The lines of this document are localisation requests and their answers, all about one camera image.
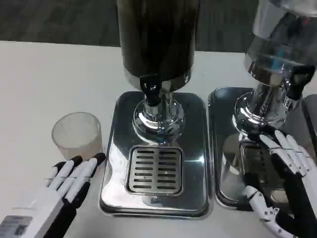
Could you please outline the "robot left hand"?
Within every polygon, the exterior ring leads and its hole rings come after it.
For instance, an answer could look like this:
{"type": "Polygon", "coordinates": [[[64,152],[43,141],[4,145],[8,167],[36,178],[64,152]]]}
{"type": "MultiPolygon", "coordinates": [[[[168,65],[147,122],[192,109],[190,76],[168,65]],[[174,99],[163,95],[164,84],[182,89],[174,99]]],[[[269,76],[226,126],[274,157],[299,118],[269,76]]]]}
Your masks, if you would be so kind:
{"type": "Polygon", "coordinates": [[[90,180],[105,153],[97,153],[88,160],[78,155],[55,164],[45,184],[0,223],[2,238],[62,238],[85,200],[90,180]]]}

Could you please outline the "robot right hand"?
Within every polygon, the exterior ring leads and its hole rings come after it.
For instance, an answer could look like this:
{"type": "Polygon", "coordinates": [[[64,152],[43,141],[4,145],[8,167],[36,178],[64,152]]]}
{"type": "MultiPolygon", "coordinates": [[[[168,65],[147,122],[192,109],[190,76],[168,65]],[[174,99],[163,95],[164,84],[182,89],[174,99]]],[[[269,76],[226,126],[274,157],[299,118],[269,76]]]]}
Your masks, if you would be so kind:
{"type": "Polygon", "coordinates": [[[317,236],[317,165],[293,136],[275,130],[273,135],[250,134],[264,146],[283,180],[291,215],[274,207],[260,187],[256,174],[245,173],[244,194],[259,221],[277,238],[317,236]]]}

